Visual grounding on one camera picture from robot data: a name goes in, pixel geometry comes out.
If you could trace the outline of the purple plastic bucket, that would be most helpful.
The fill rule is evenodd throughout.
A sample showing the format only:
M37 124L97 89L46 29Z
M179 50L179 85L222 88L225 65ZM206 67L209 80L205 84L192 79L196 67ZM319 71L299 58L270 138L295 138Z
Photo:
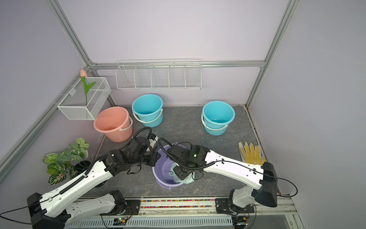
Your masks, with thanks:
M174 162L169 160L161 149L158 150L158 153L161 157L152 168L157 183L164 189L173 189L182 186L183 183L175 183L170 175L170 169Z

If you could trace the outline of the light green microfiber cloth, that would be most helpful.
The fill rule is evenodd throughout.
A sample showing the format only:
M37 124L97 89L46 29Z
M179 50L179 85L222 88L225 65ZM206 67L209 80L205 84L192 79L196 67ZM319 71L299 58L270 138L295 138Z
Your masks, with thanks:
M170 169L170 175L173 178L173 181L175 183L183 183L183 184L190 184L192 182L194 182L194 178L195 178L195 173L191 172L185 179L181 180L176 173L174 172L174 168L178 166L176 163L173 163Z

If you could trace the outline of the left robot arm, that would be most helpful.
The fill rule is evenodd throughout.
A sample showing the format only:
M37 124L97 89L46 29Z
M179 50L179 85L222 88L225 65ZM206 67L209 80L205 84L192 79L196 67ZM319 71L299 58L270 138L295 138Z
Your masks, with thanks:
M109 213L122 215L128 211L120 191L114 190L101 197L79 202L76 200L94 187L121 172L130 173L131 167L153 167L160 155L158 137L133 137L121 149L111 150L96 159L77 177L45 194L34 193L27 198L31 225L34 229L63 229L94 215Z

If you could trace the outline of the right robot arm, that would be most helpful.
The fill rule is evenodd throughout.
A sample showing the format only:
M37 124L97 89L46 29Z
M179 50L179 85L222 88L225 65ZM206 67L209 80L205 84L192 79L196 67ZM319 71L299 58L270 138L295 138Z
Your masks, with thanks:
M176 163L172 170L179 181L193 179L192 174L196 171L220 174L245 184L243 188L231 191L230 205L244 208L257 202L266 207L277 207L278 178L271 163L247 164L198 145L192 146L191 150L171 145L162 151Z

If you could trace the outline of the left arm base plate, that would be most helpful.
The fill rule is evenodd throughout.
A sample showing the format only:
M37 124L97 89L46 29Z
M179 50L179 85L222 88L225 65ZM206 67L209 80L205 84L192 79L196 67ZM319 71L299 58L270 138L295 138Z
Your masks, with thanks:
M116 205L111 212L103 213L102 216L134 216L139 214L141 201L139 199L128 199L124 204Z

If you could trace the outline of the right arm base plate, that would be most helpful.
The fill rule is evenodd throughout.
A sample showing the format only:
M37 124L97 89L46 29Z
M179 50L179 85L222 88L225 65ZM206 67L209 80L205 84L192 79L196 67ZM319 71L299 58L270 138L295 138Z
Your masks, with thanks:
M238 214L252 214L254 213L254 206L247 205L245 208L238 207L234 205L229 198L216 198L215 199L215 209L218 214L226 215L238 215Z

